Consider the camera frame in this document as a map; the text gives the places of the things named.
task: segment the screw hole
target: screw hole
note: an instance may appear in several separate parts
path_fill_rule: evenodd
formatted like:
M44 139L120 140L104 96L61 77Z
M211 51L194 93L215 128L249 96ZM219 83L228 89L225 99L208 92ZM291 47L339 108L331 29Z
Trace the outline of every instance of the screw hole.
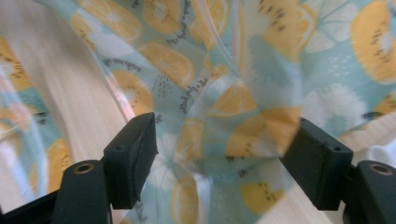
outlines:
M375 171L381 175L392 175L393 174L393 172L388 167L378 165L378 164L370 164L370 169L372 169L373 171Z
M90 163L81 164L80 166L76 167L75 174L77 175L86 174L89 171L93 170L93 167L94 166Z

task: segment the wooden surface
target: wooden surface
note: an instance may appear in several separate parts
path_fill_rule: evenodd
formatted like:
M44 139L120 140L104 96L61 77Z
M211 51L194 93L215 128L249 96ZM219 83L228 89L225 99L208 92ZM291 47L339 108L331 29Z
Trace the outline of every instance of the wooden surface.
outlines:
M73 159L100 159L103 148L126 123L87 47L55 12L31 0L0 0L0 33L22 62L72 149ZM349 133L354 150L386 144L395 136L395 116ZM11 174L0 165L0 204L20 206ZM342 223L341 212L319 212L295 186L260 223ZM114 216L115 223L120 213Z

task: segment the yellow fruit print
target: yellow fruit print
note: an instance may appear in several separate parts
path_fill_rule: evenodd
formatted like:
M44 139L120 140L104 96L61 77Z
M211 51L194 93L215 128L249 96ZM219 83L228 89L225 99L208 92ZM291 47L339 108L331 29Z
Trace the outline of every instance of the yellow fruit print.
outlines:
M204 122L199 119L186 119L181 128L176 153L185 160L200 159L203 154Z
M300 4L296 10L297 36L295 38L297 43L297 52L300 53L303 48L305 48L318 26L318 16L312 8L306 4Z
M75 13L72 16L70 19L70 26L79 36L81 36L82 40L91 50L95 50L95 45L89 39L92 28L79 13Z
M192 82L194 78L193 63L183 54L155 42L143 44L138 50L180 88L186 89Z
M152 111L152 95L139 77L125 70L112 71L136 115Z
M198 20L193 20L191 25L189 26L189 31L192 39L198 44L202 44L204 42L204 38L202 37L201 27L199 26Z
M297 29L297 6L297 0L266 0L258 6L259 13L268 18L262 38L293 62L298 62L299 58L296 41L292 38Z
M111 0L79 0L78 4L130 44L142 35L142 24L134 14Z
M210 116L227 118L256 109L256 103L243 81L236 81L209 111Z
M24 91L33 87L21 63L18 62L7 41L2 36L0 36L0 67L5 70L8 80L15 91Z
M396 81L396 40L389 30L390 13L383 1L367 5L352 22L351 41L358 60L379 83Z
M210 79L212 80L216 80L222 75L228 74L230 72L230 68L223 63L213 67L208 53L204 57L204 67L210 71Z
M195 180L186 176L177 181L172 192L172 219L176 224L197 223L199 200Z
M389 114L396 110L396 92L388 94L374 109L380 116Z
M128 217L125 217L120 224L132 224L131 220L128 219Z
M144 2L143 18L157 31L172 34L180 29L180 2L147 0Z
M256 215L264 214L284 194L283 189L272 191L269 182L243 185L241 193L247 208Z
M192 38L197 41L197 43L205 42L208 49L213 49L216 46L216 35L221 37L227 28L230 6L227 0L193 0L192 7L196 15L196 21L191 24L189 28ZM208 15L206 15L203 10L209 9Z
M48 192L53 192L61 186L64 170L72 164L69 148L63 139L58 139L52 143L47 151L47 160L49 162ZM35 164L31 169L30 183L33 191L36 191L37 176Z
M16 133L13 132L12 127L0 122L0 134L3 136L3 141L6 141L12 146L16 154L20 154L21 151L21 138Z
M230 136L226 147L227 156L251 157L262 155L270 148L283 154L289 147L298 128L299 108L276 108L243 121Z

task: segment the clamp jaw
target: clamp jaw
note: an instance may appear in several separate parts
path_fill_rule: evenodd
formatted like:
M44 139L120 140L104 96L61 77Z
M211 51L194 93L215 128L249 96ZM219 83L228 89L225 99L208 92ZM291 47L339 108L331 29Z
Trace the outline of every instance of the clamp jaw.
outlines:
M344 223L396 223L396 169L377 161L351 164L353 151L302 119L280 159L318 210L346 204Z
M158 154L153 113L137 116L117 134L100 161L64 171L59 190L7 214L0 223L112 223L114 209L132 209Z

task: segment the patterned fabric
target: patterned fabric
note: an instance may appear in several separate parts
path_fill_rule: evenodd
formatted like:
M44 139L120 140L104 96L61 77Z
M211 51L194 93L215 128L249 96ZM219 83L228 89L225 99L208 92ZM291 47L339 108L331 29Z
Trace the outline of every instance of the patterned fabric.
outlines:
M28 203L59 188L69 149L21 63L0 36L0 160Z
M125 222L252 223L299 117L334 136L396 106L394 1L36 0L70 23L156 158Z

